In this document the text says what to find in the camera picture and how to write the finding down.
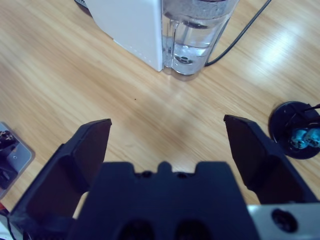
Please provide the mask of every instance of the wood grain surface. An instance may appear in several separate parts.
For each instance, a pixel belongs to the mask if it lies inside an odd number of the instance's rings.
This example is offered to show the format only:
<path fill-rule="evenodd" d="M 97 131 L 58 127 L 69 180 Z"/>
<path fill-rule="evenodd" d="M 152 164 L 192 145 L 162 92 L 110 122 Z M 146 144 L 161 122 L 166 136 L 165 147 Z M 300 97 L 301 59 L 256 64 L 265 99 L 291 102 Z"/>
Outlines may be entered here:
<path fill-rule="evenodd" d="M 263 4 L 240 1 L 214 56 Z M 273 0 L 228 55 L 183 82 L 118 46 L 73 0 L 0 1 L 0 120 L 36 154 L 1 202 L 11 210 L 80 125 L 111 118 L 105 161 L 138 172 L 162 161 L 186 172 L 226 161 L 246 202 L 258 203 L 233 162 L 223 118 L 249 118 L 267 133 L 278 104 L 320 102 L 319 12 L 319 1 Z M 291 162 L 320 197 L 320 157 Z"/>

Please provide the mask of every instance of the black cable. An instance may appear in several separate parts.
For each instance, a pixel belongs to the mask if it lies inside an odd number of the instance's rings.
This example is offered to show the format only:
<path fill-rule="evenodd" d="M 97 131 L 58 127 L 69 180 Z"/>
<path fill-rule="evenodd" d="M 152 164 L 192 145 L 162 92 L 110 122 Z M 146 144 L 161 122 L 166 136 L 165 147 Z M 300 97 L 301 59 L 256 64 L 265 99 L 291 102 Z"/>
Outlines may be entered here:
<path fill-rule="evenodd" d="M 6 218 L 7 228 L 8 228 L 8 231 L 9 231 L 9 233 L 10 233 L 10 236 L 11 236 L 11 238 L 12 238 L 13 240 L 16 240 L 16 238 L 15 238 L 13 232 L 12 232 L 12 229 L 11 229 L 11 224 L 10 224 L 10 221 L 9 221 L 9 217 L 8 217 L 5 213 L 3 213 L 3 212 L 0 212 L 0 215 L 1 215 L 1 216 L 4 216 L 4 217 Z"/>
<path fill-rule="evenodd" d="M 248 28 L 254 23 L 254 21 L 259 17 L 259 15 L 265 10 L 265 8 L 268 6 L 268 4 L 271 2 L 271 0 L 267 0 L 265 4 L 260 8 L 260 10 L 253 16 L 253 18 L 249 21 L 249 23 L 244 27 L 244 29 L 240 32 L 240 34 L 236 37 L 236 39 L 230 44 L 230 46 L 227 47 L 226 50 L 224 50 L 223 53 L 221 53 L 217 58 L 210 62 L 205 63 L 205 67 L 211 66 L 212 64 L 215 64 L 220 59 L 222 59 L 235 45 L 236 43 L 241 39 L 241 37 L 246 33 Z"/>

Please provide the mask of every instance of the water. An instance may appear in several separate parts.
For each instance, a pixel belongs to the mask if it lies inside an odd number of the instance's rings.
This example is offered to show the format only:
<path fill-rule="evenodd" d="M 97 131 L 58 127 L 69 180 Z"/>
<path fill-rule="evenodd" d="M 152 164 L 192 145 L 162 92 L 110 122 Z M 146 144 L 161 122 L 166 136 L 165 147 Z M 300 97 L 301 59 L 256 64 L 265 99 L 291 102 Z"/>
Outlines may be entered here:
<path fill-rule="evenodd" d="M 191 7 L 186 7 L 186 0 L 171 0 L 171 6 L 164 8 L 162 15 L 164 66 L 184 75 L 200 71 L 232 14 L 235 4 L 231 9 L 230 2 L 232 0 L 214 3 L 193 0 L 189 4 Z"/>

